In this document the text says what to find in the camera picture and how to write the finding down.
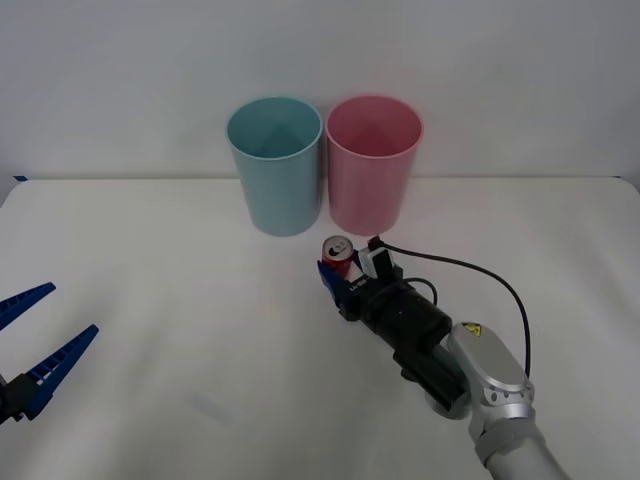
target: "blue cup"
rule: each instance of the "blue cup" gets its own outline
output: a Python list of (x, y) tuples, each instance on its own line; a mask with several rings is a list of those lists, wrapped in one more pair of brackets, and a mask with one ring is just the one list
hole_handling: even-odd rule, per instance
[(255, 100), (229, 119), (231, 144), (251, 220), (265, 233), (296, 235), (318, 218), (322, 117), (286, 97)]

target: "yellow warning label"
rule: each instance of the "yellow warning label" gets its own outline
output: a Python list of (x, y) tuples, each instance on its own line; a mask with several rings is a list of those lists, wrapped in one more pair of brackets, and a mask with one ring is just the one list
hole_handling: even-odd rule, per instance
[(477, 323), (463, 323), (462, 325), (476, 337), (482, 335), (482, 325), (478, 325)]

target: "plastic cup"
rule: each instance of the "plastic cup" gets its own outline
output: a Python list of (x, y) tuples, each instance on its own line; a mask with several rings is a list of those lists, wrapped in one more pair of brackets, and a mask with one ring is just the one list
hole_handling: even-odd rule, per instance
[(229, 119), (231, 145), (254, 225), (279, 237), (296, 235), (318, 218), (322, 117), (286, 97), (255, 100)]
[(331, 111), (329, 204), (339, 227), (371, 236), (393, 226), (423, 130), (418, 113), (391, 97), (355, 97)]

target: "white background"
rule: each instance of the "white background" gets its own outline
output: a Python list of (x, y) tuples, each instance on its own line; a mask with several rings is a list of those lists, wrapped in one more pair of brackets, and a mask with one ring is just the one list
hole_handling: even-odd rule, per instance
[[(58, 287), (0, 335), (5, 378), (95, 323), (2, 480), (489, 480), (469, 420), (432, 412), (391, 349), (341, 319), (315, 266), (339, 233), (251, 225), (237, 180), (35, 180), (0, 209), (0, 298)], [(351, 237), (361, 248), (364, 239)], [(391, 244), (480, 264), (531, 322), (537, 424), (574, 480), (640, 472), (640, 197), (621, 180), (415, 179)], [(522, 361), (496, 281), (396, 260), (454, 322)]]
[(635, 0), (3, 0), (0, 167), (229, 176), (228, 115), (360, 92), (427, 122), (416, 175), (640, 171)]

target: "can lid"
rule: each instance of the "can lid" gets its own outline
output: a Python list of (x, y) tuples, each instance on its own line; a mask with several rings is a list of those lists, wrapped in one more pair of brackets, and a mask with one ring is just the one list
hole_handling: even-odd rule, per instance
[(334, 235), (324, 241), (322, 253), (331, 260), (348, 260), (353, 254), (353, 244), (347, 237)]

